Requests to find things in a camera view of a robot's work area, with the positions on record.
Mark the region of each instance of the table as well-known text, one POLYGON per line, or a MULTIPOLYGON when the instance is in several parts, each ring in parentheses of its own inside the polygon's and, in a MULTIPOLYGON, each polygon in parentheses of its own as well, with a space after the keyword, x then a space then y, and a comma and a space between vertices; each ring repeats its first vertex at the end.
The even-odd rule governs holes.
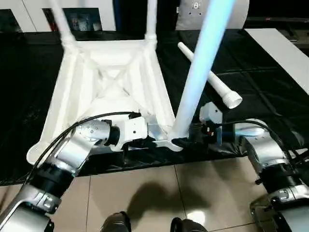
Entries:
MULTIPOLYGON (((174 113, 190 67, 190 61, 178 49, 177 43, 183 41, 194 49, 198 33, 158 33, 156 52, 174 113)), ((119 40, 140 39, 142 35, 105 31, 76 32, 75 37, 77 40, 119 40)), ((3 109, 0 185, 22 182, 31 168, 26 161, 26 152, 40 138, 62 55, 56 32, 0 35, 3 109)), ((207 85, 198 108, 213 101, 222 110, 224 121, 258 118, 293 148, 308 147, 308 94, 248 32, 226 31, 212 70, 243 97, 243 102, 228 110, 207 85)), ((121 153, 95 155, 89 158, 80 175, 227 157, 205 154, 203 150, 176 153, 167 148, 155 148, 129 151, 124 164, 121 153)))

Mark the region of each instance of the white cabinet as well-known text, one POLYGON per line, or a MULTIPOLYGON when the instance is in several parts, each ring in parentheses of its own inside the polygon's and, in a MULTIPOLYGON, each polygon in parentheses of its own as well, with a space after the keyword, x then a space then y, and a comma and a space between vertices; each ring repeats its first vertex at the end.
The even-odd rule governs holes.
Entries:
POLYGON ((36 31, 22 0, 0 0, 0 33, 17 31, 36 31))
MULTIPOLYGON (((57 30, 49 0, 23 0, 37 31, 57 30)), ((115 30, 112 0, 58 0, 71 30, 115 30)))

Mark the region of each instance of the white tube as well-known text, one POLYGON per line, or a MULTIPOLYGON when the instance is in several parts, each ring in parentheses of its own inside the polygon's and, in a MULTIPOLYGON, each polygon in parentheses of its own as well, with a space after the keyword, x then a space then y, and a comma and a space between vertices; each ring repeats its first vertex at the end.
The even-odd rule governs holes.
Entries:
POLYGON ((147 25, 146 25, 146 40, 156 41, 156 11, 157 11, 157 0, 148 0, 147 4, 147 25))
MULTIPOLYGON (((184 45, 183 42, 179 42, 178 47, 185 54, 185 56, 192 62, 194 56, 193 52, 186 45, 184 45)), ((232 91, 212 71, 209 71, 207 81, 221 96, 222 101, 229 109, 233 109, 241 103, 242 97, 237 92, 232 91)))
POLYGON ((59 28, 60 34, 61 34, 61 41, 63 45, 70 45, 75 43, 75 38, 71 33, 71 30, 69 28, 67 19, 63 13, 62 8, 59 6, 59 3, 57 0, 49 0, 54 18, 56 20, 57 26, 59 28))
POLYGON ((169 138, 187 137, 235 0, 211 0, 169 138))

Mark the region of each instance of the person's foot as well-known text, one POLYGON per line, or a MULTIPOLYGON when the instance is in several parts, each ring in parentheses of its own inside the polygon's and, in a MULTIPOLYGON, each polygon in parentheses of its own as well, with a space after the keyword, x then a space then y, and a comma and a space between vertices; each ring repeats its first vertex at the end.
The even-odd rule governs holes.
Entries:
POLYGON ((130 219, 125 212, 110 215, 101 227, 101 232, 131 232, 130 219))

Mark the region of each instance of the white panel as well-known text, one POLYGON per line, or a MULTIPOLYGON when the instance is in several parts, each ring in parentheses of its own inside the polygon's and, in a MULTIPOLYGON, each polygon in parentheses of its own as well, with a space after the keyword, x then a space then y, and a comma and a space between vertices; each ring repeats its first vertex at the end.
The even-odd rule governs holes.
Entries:
POLYGON ((309 58, 276 29, 246 29, 309 94, 309 58))
MULTIPOLYGON (((200 30, 210 0, 182 0, 176 30, 200 30)), ((236 0, 228 29, 241 29, 246 21, 249 0, 236 0)))
MULTIPOLYGON (((51 8, 49 0, 23 0, 37 31, 51 31, 43 8, 51 8)), ((98 8, 102 29, 115 30, 112 0, 58 0, 62 8, 98 8)))
POLYGON ((0 9, 11 9, 23 32, 35 32, 35 27, 22 0, 1 0, 0 9))

